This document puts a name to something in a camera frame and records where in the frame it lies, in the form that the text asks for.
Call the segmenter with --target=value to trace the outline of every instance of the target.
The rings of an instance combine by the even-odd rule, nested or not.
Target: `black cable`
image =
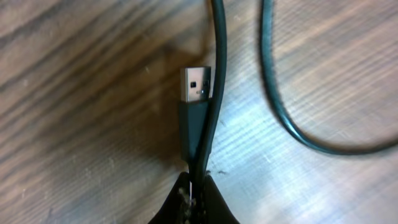
[[[264,78],[264,85],[266,88],[269,104],[277,116],[277,119],[282,123],[283,127],[289,134],[302,144],[328,154],[337,155],[363,155],[374,152],[383,151],[398,145],[398,139],[378,144],[371,147],[339,147],[332,146],[328,143],[322,142],[317,139],[308,137],[300,128],[293,122],[285,109],[282,99],[279,95],[277,80],[275,78],[274,60],[272,57],[272,28],[273,28],[273,0],[262,1],[262,21],[261,21],[261,61],[262,61],[262,74]]]
[[[211,6],[213,9],[213,20],[216,34],[216,72],[213,85],[213,97],[208,109],[208,122],[206,123],[206,129],[200,146],[201,150],[198,151],[199,155],[197,156],[197,161],[195,163],[197,166],[192,170],[193,181],[198,185],[203,185],[203,181],[205,179],[207,162],[211,152],[214,134],[216,132],[221,102],[223,101],[226,76],[227,38],[223,0],[212,0]]]

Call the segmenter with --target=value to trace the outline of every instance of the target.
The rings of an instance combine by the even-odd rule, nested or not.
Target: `usb plug housing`
[[[190,165],[197,150],[206,119],[211,88],[211,68],[192,67],[181,69],[181,102],[178,107],[182,159]]]

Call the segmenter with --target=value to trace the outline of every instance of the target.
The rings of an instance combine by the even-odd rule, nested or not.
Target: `usb-a plug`
[[[205,128],[210,100],[211,68],[181,69],[181,102],[178,107],[182,159],[190,165]]]

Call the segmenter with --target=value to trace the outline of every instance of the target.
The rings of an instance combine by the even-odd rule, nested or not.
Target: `wood grain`
[[[267,105],[260,2],[227,0],[209,161],[241,223],[396,223],[398,153],[336,157]],[[398,2],[276,1],[280,92],[336,144],[398,135]],[[0,1],[0,223],[147,223],[179,172],[181,67],[215,64],[208,1]]]

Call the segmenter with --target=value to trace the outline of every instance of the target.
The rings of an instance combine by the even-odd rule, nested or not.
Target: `wooden surface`
[[[398,152],[319,154],[275,120],[259,2],[227,0],[228,74],[209,161],[241,223],[397,223]],[[180,67],[212,65],[197,0],[0,1],[0,223],[147,223],[179,159]],[[280,92],[338,144],[398,135],[398,2],[276,1]]]

